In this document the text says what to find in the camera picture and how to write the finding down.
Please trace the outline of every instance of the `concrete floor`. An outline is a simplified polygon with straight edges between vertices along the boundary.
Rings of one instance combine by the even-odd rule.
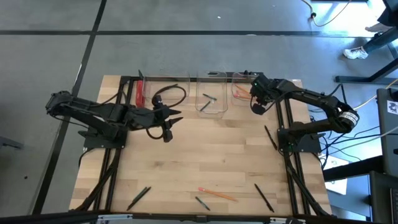
[[[0,1],[0,30],[91,30],[100,2]],[[312,5],[318,23],[323,23],[345,3]],[[308,89],[330,92],[336,86],[334,76],[369,76],[393,59],[387,47],[375,50],[366,60],[341,56],[343,49],[362,45],[367,41],[364,37],[373,36],[364,27],[375,23],[382,10],[380,5],[381,0],[351,3],[330,25],[315,27],[308,23],[309,8],[300,0],[109,1],[100,30],[314,30],[342,37],[97,36],[79,97],[95,100],[103,75],[137,75],[138,69],[164,73],[184,70],[193,74],[202,70],[258,70],[268,77],[299,78]],[[0,217],[30,212],[59,127],[57,120],[45,114],[44,106],[51,93],[72,88],[87,41],[87,35],[0,35],[0,136],[25,144],[23,150],[0,150]],[[382,87],[345,85],[348,103],[356,106]],[[375,101],[361,108],[359,115],[361,122],[352,135],[378,125],[378,120],[372,119],[377,116]],[[314,114],[317,119],[322,116]],[[83,138],[78,130],[79,127],[69,126],[67,131],[45,213],[68,210],[82,153]],[[361,159],[380,155],[380,142],[345,152]],[[335,156],[355,161],[340,153]],[[356,212],[366,215],[361,210]]]

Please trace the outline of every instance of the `wooden tabletop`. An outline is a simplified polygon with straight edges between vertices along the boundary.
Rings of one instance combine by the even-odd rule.
[[[102,102],[118,91],[120,76],[106,75],[99,91]],[[294,83],[301,86],[300,80]],[[129,132],[122,150],[112,212],[126,212],[133,198],[144,188],[152,189],[130,212],[209,215],[280,215],[292,214],[287,176],[282,156],[275,151],[264,129],[270,129],[275,141],[278,121],[275,107],[266,114],[254,114],[249,106],[232,102],[228,89],[228,110],[221,119],[205,119],[195,109],[196,83],[191,83],[189,97],[174,109],[184,117],[172,128],[171,142],[153,140],[145,131]],[[135,104],[135,94],[131,104]],[[294,121],[309,122],[306,104],[291,100]],[[154,128],[152,135],[161,132]],[[77,176],[70,208],[79,206],[98,182],[104,149],[84,156]],[[319,161],[311,154],[300,153],[305,183],[317,202],[331,212]],[[266,206],[254,184],[272,205]],[[199,192],[203,187],[238,199],[226,200]],[[100,208],[104,208],[108,185]],[[299,188],[296,186],[299,211],[303,213]],[[204,201],[209,212],[195,200]]]

